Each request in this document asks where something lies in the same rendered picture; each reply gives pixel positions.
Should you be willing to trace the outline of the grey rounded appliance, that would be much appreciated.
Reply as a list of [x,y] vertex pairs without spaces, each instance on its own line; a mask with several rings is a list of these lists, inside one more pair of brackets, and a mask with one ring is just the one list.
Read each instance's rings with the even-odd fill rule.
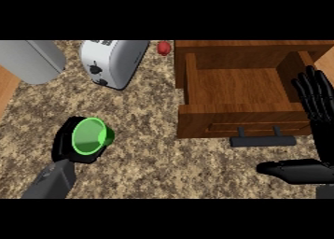
[[30,84],[43,84],[65,69],[65,55],[51,40],[0,40],[0,65]]

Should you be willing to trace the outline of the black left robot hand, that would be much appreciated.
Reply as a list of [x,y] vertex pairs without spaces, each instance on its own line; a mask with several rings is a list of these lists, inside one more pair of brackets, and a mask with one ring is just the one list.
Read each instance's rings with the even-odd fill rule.
[[70,160],[71,162],[93,163],[101,157],[107,147],[104,147],[93,155],[80,155],[73,149],[73,129],[85,117],[70,117],[61,126],[52,143],[52,161],[60,162]]

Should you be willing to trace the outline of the small red object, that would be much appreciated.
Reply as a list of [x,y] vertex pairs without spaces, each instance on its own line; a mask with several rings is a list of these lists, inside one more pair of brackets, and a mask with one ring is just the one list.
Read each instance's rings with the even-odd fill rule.
[[167,41],[160,41],[157,43],[157,53],[163,56],[167,56],[172,51],[172,45]]

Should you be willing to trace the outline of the wooden drawer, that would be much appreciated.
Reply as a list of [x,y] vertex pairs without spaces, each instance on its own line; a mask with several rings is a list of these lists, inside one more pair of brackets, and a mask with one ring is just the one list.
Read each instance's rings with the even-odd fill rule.
[[304,51],[271,68],[203,69],[185,59],[185,104],[178,108],[178,137],[309,135],[309,119],[291,79],[312,64]]

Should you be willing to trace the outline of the green cup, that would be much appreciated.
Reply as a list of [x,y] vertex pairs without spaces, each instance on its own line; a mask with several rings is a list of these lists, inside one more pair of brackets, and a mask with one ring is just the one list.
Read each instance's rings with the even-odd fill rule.
[[73,149],[80,155],[93,155],[116,140],[116,132],[99,118],[86,118],[73,129]]

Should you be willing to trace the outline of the wooden cabinet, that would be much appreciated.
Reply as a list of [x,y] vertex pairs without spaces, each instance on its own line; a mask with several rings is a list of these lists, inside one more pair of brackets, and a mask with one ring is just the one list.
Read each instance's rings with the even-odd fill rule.
[[176,40],[176,88],[183,87],[188,53],[200,69],[275,68],[290,52],[306,51],[316,62],[332,47],[332,40]]

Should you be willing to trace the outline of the white toaster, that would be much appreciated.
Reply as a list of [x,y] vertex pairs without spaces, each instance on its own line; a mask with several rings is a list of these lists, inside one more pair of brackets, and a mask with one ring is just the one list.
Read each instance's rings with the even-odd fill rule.
[[85,40],[79,55],[93,83],[123,91],[148,47],[148,40]]

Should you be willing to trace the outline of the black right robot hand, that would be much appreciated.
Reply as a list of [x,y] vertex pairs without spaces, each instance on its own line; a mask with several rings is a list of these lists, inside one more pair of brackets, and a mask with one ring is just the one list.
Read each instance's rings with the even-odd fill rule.
[[334,87],[322,70],[312,65],[291,80],[310,122],[319,159],[262,162],[260,174],[288,184],[334,184]]

